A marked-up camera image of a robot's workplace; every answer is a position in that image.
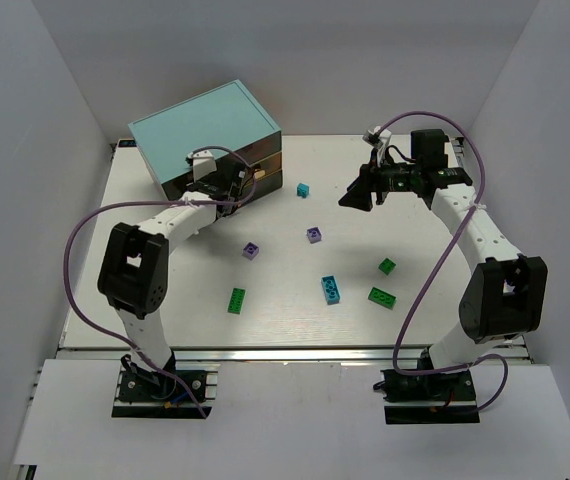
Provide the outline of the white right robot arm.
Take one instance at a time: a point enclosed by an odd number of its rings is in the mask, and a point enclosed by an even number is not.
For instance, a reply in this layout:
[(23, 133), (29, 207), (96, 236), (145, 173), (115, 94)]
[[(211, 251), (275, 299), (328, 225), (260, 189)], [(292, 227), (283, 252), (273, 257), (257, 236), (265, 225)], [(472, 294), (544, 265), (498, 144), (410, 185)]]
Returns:
[(458, 323), (427, 350), (430, 370), (449, 373), (472, 365), (494, 346), (539, 328), (548, 268), (510, 243), (479, 203), (480, 187), (449, 162), (447, 135), (414, 131), (409, 156), (395, 161), (387, 130), (375, 127), (364, 140), (370, 159), (339, 203), (370, 211), (390, 193), (411, 192), (447, 227), (470, 269), (458, 306)]

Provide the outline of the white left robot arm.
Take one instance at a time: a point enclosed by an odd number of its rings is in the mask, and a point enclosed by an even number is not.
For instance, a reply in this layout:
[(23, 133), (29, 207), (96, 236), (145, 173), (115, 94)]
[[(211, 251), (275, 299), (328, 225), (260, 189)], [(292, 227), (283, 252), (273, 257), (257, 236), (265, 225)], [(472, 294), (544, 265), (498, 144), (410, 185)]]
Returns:
[(254, 188), (253, 168), (210, 172), (189, 185), (176, 204), (150, 219), (112, 228), (98, 290), (120, 318), (133, 344), (132, 361), (140, 368), (175, 372), (160, 316), (169, 290), (171, 253), (181, 242), (234, 213)]

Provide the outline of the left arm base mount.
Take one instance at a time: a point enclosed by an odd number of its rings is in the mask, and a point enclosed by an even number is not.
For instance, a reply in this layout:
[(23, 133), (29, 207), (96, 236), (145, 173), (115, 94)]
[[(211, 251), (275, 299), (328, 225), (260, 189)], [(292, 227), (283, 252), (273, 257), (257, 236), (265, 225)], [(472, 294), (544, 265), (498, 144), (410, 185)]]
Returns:
[(206, 419), (216, 398), (218, 372), (189, 367), (175, 375), (184, 381), (197, 400), (192, 401), (187, 389), (158, 372), (140, 368), (126, 354), (120, 359), (111, 416), (128, 419)]

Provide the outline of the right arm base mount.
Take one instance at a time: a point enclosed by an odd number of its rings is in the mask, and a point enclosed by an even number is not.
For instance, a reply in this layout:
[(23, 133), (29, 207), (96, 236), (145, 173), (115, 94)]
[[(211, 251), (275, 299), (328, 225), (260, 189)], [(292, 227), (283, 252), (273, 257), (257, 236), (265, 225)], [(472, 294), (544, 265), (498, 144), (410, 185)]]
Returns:
[(373, 391), (383, 394), (387, 425), (477, 424), (476, 391), (471, 373), (406, 376), (382, 370)]

